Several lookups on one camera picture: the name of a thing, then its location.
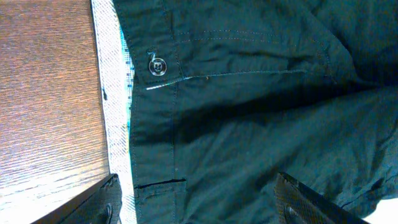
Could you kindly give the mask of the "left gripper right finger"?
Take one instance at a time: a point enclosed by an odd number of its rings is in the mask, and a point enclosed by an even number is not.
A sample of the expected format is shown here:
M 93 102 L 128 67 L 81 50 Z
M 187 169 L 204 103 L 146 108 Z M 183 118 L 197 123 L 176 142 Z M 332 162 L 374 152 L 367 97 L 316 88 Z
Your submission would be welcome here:
M 369 224 L 285 172 L 274 187 L 280 224 Z

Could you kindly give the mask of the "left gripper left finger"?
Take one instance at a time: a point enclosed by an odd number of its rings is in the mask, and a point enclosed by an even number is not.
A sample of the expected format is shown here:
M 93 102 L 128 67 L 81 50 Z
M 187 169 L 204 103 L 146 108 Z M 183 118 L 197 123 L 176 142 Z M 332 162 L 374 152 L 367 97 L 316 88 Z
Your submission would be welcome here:
M 32 224 L 119 224 L 121 207 L 119 177 L 110 174 Z

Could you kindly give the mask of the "dark green shorts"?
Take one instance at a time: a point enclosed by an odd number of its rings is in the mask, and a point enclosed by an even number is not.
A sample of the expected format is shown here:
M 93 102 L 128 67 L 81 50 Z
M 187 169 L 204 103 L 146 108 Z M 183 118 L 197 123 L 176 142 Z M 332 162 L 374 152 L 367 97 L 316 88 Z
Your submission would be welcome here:
M 91 3 L 123 223 L 277 223 L 286 172 L 397 197 L 397 2 Z

